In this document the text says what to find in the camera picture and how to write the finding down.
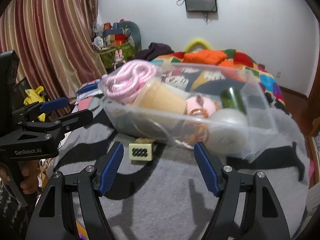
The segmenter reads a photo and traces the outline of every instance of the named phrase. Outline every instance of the yellow cloth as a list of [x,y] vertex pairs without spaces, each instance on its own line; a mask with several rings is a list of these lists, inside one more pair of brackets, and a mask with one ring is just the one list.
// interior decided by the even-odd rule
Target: yellow cloth
[[[27,97],[26,99],[24,100],[24,105],[27,106],[27,105],[30,105],[34,102],[45,102],[44,100],[44,97],[40,95],[41,92],[44,91],[44,88],[43,86],[39,86],[36,90],[34,89],[26,89],[25,92],[27,94]],[[41,121],[41,122],[44,122],[45,120],[45,114],[41,114],[38,119]]]

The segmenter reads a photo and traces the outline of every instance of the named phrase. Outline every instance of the coiled pink cord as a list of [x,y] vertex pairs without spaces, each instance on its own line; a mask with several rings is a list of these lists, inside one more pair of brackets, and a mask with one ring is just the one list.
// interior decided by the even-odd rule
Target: coiled pink cord
[[133,103],[157,68],[144,60],[132,60],[121,66],[118,73],[102,80],[104,94],[120,103]]

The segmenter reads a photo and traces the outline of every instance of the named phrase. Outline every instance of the beige plastic cup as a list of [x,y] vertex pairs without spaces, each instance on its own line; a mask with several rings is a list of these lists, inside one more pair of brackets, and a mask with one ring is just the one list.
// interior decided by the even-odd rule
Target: beige plastic cup
[[[167,88],[156,78],[151,78],[137,96],[133,106],[160,110],[165,112],[184,114],[186,112],[186,101]],[[177,118],[159,116],[156,114],[143,114],[146,119],[159,123],[167,130],[172,130],[180,121]]]

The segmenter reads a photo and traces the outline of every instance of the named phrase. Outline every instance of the gray blanket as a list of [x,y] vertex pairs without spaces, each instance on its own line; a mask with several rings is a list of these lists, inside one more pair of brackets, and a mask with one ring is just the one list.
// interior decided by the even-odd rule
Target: gray blanket
[[[124,158],[111,190],[100,198],[105,216],[117,239],[200,239],[217,204],[208,192],[193,152],[185,148],[158,144],[154,160],[133,163],[128,144],[136,138],[120,134],[109,126],[100,100],[94,98],[89,108],[94,122],[73,131],[53,161],[53,170],[77,173],[105,154],[114,141],[124,145]],[[306,206],[309,159],[304,138],[295,121],[282,110],[271,109],[280,135],[254,163],[222,159],[240,172],[254,174],[262,170],[279,198],[290,235],[297,232]],[[77,220],[83,225],[79,198],[74,194]],[[244,207],[240,194],[234,227],[237,236]]]

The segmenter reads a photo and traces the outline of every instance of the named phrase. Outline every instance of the silver bolt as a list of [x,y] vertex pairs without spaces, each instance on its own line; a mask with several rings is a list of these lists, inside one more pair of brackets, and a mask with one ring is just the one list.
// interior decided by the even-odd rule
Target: silver bolt
[[259,178],[264,178],[265,174],[262,171],[258,171],[257,175]]
[[60,171],[56,171],[54,174],[53,174],[53,177],[54,178],[57,178],[61,175],[61,172]]
[[85,170],[86,170],[87,172],[94,171],[94,166],[89,165],[88,167],[85,168]]
[[226,171],[226,172],[230,172],[232,171],[232,168],[230,166],[224,166],[223,169]]

